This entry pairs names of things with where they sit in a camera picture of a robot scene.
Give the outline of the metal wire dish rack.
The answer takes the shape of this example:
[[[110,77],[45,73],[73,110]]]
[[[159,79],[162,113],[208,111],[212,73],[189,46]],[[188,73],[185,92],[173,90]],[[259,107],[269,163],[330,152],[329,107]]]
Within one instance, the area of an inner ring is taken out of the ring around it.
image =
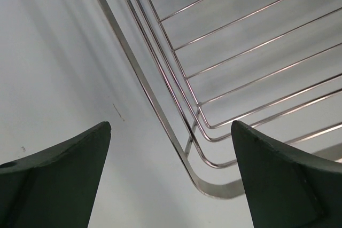
[[[192,184],[244,193],[231,124],[341,161],[341,0],[122,0],[147,54],[97,0]]]

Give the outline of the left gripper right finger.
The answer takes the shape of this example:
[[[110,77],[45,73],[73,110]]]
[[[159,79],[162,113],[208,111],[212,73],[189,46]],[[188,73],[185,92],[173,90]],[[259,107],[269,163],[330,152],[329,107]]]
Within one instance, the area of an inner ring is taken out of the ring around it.
[[[231,135],[254,227],[341,227],[341,163],[241,121]]]

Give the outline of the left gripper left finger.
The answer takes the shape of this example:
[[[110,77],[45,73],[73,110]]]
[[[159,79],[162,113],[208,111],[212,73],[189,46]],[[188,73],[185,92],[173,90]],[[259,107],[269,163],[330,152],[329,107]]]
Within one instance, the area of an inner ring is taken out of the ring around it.
[[[104,121],[1,164],[1,227],[88,227],[110,141]]]

